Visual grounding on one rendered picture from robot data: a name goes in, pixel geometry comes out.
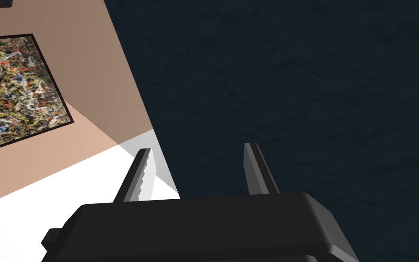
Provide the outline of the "dark blue door leaf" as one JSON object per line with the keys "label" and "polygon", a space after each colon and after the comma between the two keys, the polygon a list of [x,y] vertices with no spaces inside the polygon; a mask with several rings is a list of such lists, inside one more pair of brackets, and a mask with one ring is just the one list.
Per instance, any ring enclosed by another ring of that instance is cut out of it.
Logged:
{"label": "dark blue door leaf", "polygon": [[181,198],[328,208],[360,262],[419,262],[419,0],[104,0]]}

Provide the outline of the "black framed splatter painting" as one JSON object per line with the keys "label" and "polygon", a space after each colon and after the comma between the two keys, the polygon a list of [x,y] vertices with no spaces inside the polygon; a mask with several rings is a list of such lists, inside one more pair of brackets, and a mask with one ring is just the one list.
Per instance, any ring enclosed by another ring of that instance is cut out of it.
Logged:
{"label": "black framed splatter painting", "polygon": [[34,35],[0,36],[0,148],[72,123]]}

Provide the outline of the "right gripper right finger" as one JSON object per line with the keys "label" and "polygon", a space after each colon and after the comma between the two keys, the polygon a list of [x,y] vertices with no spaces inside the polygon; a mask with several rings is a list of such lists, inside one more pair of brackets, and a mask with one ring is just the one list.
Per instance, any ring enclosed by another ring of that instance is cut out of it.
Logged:
{"label": "right gripper right finger", "polygon": [[279,194],[278,186],[256,143],[244,144],[243,166],[249,194]]}

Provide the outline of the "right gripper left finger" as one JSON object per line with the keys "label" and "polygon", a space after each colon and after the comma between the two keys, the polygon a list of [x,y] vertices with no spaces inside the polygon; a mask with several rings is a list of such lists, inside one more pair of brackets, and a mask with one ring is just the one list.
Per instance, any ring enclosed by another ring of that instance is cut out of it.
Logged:
{"label": "right gripper left finger", "polygon": [[140,149],[122,182],[113,203],[139,201],[141,183],[150,157],[151,148]]}

